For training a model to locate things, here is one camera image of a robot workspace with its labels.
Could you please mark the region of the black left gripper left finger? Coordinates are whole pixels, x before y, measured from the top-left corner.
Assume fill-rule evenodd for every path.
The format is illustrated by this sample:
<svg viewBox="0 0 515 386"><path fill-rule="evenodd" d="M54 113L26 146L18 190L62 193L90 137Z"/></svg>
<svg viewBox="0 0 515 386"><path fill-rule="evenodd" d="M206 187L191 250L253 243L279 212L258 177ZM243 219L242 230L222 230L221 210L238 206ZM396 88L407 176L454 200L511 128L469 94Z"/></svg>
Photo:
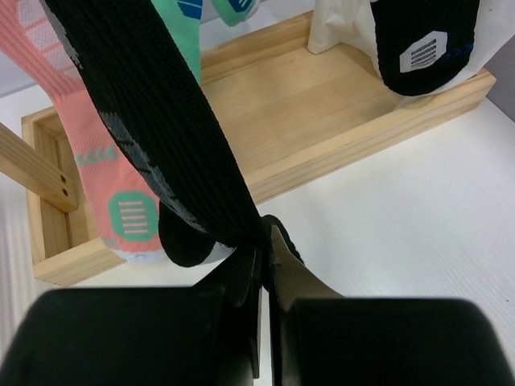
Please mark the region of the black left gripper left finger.
<svg viewBox="0 0 515 386"><path fill-rule="evenodd" d="M194 285L223 292L212 353L215 378L260 376L262 251L242 245Z"/></svg>

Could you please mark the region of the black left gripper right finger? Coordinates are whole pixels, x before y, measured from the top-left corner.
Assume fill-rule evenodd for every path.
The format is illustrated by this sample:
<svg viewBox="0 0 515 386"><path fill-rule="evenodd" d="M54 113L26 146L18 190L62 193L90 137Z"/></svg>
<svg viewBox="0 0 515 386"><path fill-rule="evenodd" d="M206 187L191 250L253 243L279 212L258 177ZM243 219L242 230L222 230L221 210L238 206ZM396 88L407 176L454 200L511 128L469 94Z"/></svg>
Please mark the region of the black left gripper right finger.
<svg viewBox="0 0 515 386"><path fill-rule="evenodd" d="M296 368L295 348L288 342L287 314L298 300L342 299L290 251L281 229L271 227L269 263L270 345L274 385L292 385Z"/></svg>

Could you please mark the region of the black sock with blue trim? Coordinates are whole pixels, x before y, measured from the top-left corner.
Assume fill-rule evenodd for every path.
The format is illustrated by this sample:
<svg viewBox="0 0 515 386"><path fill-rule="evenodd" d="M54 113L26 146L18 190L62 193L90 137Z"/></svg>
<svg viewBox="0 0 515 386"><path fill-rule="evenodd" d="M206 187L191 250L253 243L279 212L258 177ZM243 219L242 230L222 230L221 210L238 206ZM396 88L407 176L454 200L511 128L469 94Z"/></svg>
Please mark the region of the black sock with blue trim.
<svg viewBox="0 0 515 386"><path fill-rule="evenodd" d="M122 153L159 200L177 265L217 249L270 253L260 216L210 104L151 1L45 1L43 9Z"/></svg>

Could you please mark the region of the pink sock with green patches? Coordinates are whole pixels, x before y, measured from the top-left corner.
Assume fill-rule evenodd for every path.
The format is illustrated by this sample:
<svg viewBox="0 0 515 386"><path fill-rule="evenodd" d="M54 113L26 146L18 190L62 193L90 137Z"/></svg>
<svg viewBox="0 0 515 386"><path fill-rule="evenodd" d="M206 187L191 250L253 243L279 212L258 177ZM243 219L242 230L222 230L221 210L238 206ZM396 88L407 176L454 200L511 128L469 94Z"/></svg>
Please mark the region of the pink sock with green patches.
<svg viewBox="0 0 515 386"><path fill-rule="evenodd" d="M110 137L40 2L1 3L1 50L56 107L105 246L131 263L164 259L159 201Z"/></svg>

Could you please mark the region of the mint green sock blue stripes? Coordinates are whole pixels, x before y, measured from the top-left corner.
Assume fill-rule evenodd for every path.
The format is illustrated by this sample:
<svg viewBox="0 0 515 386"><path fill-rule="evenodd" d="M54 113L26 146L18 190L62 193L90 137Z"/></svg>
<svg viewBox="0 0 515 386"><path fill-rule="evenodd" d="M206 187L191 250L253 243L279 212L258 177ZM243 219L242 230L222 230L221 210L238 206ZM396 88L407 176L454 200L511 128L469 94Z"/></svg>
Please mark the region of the mint green sock blue stripes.
<svg viewBox="0 0 515 386"><path fill-rule="evenodd" d="M152 0L192 74L200 83L200 20L202 0Z"/></svg>

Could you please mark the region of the wooden hanger rack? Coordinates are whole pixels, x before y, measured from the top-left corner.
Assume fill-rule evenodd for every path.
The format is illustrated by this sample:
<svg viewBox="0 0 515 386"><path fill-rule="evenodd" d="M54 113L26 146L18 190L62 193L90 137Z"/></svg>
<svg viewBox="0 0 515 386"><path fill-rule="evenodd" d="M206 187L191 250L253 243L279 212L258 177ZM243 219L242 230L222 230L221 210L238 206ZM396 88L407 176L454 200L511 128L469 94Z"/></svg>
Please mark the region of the wooden hanger rack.
<svg viewBox="0 0 515 386"><path fill-rule="evenodd" d="M474 109L495 84L486 69L444 92L406 99L371 60L339 44L307 50L311 14L202 55L202 87L255 203L301 186ZM27 190L33 274L69 286L120 265L101 241L58 113L1 130L1 170Z"/></svg>

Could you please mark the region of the white cloth bag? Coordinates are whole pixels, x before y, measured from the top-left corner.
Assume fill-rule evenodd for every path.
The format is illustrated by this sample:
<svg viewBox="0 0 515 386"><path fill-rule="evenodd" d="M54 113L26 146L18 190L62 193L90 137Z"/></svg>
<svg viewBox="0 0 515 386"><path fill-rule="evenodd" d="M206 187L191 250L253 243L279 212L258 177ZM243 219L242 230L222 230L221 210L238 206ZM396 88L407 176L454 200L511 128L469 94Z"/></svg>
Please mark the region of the white cloth bag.
<svg viewBox="0 0 515 386"><path fill-rule="evenodd" d="M308 49L320 54L339 43L365 53L381 78L371 1L318 1L311 20ZM514 35L512 1L478 1L474 48L468 64L447 84L421 97L453 88L473 77Z"/></svg>

